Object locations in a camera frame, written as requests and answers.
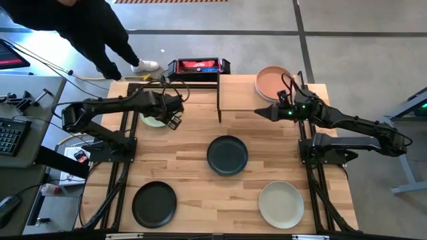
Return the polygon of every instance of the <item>white plate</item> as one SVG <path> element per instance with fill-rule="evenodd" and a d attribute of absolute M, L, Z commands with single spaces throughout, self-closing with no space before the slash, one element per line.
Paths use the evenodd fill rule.
<path fill-rule="evenodd" d="M 139 117 L 141 117 L 141 120 L 149 125 L 150 127 L 165 127 L 165 123 L 162 123 L 161 121 L 157 121 L 154 119 L 154 117 L 144 117 L 142 113 L 139 114 Z"/>
<path fill-rule="evenodd" d="M 275 181 L 264 187 L 258 204 L 262 217 L 279 229 L 294 227 L 304 214 L 304 201 L 300 192 L 283 181 Z"/>

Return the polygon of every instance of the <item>computer mouse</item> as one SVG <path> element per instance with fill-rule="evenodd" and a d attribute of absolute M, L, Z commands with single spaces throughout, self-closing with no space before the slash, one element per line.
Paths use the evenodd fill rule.
<path fill-rule="evenodd" d="M 18 196 L 8 196 L 0 202 L 0 229 L 4 228 L 12 218 L 13 212 L 20 204 Z"/>

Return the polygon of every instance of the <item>computer monitor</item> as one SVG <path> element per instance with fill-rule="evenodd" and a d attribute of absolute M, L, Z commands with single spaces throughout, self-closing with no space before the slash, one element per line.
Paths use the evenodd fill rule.
<path fill-rule="evenodd" d="M 29 66 L 27 60 L 0 39 L 0 70 Z"/>

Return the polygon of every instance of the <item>person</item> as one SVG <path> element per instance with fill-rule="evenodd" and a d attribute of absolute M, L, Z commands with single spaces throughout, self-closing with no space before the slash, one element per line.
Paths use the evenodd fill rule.
<path fill-rule="evenodd" d="M 159 64 L 141 60 L 129 35 L 104 0 L 0 0 L 14 23 L 38 31 L 57 31 L 106 79 L 124 80 L 105 53 L 105 45 L 131 65 L 134 73 L 155 71 Z"/>

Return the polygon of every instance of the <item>orange plate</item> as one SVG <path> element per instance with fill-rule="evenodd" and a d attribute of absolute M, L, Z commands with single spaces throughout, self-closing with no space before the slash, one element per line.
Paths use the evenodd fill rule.
<path fill-rule="evenodd" d="M 286 86 L 282 82 L 282 74 L 286 69 L 278 66 L 270 66 L 262 69 L 256 77 L 256 89 L 264 99 L 268 101 L 279 100 L 278 91 L 284 90 Z M 284 76 L 285 82 L 290 86 L 291 80 Z"/>

